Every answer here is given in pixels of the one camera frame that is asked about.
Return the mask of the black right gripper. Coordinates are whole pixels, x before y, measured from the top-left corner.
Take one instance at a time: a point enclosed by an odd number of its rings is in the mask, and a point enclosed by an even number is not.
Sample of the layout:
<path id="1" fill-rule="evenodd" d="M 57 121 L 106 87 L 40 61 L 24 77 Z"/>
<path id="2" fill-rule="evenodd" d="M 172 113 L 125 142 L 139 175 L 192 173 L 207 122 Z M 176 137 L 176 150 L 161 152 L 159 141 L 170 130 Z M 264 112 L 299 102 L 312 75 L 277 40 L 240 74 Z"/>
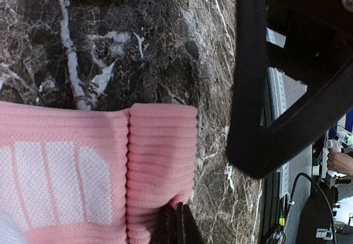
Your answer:
<path id="1" fill-rule="evenodd" d="M 352 84 L 352 0 L 267 0 L 269 66 L 305 84 Z"/>

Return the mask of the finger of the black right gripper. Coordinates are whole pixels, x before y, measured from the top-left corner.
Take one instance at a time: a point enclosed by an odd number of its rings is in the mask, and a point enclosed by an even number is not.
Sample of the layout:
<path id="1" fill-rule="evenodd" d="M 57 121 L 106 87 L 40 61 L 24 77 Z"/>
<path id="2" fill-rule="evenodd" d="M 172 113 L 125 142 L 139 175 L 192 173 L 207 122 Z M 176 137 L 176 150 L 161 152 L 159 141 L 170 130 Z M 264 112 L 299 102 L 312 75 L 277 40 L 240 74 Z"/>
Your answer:
<path id="1" fill-rule="evenodd" d="M 269 126 L 263 114 L 268 46 L 286 37 L 268 27 L 267 0 L 236 0 L 236 66 L 227 158 L 263 178 L 316 141 L 352 109 L 352 84 L 306 84 L 307 92 Z"/>

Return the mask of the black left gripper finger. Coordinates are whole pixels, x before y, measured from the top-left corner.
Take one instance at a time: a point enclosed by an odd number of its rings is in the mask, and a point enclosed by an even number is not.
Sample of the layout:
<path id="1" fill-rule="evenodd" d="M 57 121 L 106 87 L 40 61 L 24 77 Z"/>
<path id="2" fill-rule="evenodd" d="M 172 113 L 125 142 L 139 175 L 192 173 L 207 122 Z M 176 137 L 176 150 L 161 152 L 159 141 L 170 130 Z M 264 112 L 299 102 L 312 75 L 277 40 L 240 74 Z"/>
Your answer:
<path id="1" fill-rule="evenodd" d="M 165 205 L 159 212 L 150 244 L 204 244 L 190 207 Z"/>

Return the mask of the pink patterned long sock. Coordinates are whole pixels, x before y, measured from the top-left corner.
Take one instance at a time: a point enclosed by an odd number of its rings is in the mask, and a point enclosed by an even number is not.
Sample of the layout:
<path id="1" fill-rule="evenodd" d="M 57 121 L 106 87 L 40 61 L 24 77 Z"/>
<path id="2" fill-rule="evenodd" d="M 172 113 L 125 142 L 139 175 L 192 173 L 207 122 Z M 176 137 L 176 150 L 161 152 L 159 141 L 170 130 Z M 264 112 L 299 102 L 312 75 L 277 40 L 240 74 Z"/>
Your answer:
<path id="1" fill-rule="evenodd" d="M 1 243 L 149 243 L 160 210 L 190 199 L 196 115 L 1 102 Z"/>

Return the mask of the bare human hand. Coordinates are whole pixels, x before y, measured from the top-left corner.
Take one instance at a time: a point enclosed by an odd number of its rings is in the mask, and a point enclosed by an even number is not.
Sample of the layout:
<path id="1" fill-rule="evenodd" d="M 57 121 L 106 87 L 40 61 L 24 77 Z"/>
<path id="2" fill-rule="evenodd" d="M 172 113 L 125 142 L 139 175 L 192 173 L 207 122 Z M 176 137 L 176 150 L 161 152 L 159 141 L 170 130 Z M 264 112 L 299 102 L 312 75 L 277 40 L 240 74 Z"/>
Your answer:
<path id="1" fill-rule="evenodd" d="M 352 177 L 353 159 L 351 156 L 329 149 L 327 168 L 337 173 L 344 173 Z"/>

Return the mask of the black front table rail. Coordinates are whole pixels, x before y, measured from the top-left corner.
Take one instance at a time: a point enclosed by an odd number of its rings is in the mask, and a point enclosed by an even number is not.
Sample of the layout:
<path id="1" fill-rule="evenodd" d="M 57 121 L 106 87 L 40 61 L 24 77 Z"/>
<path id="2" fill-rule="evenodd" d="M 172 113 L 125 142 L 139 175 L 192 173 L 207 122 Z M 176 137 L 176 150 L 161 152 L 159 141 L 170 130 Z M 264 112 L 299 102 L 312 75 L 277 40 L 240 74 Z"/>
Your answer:
<path id="1" fill-rule="evenodd" d="M 288 191 L 292 191 L 295 177 L 300 172 L 311 174 L 312 148 L 308 147 L 294 157 L 288 163 Z M 258 243 L 280 243 L 273 240 L 275 233 L 280 232 L 279 219 L 283 200 L 279 198 L 281 174 L 277 171 L 268 173 L 263 179 L 263 203 L 261 204 L 261 219 L 259 228 Z M 286 219 L 283 231 L 286 235 L 286 243 L 296 243 L 299 229 L 301 212 L 307 202 L 311 192 L 311 183 L 304 177 L 298 179 L 295 193 L 294 205 L 290 208 L 290 213 Z"/>

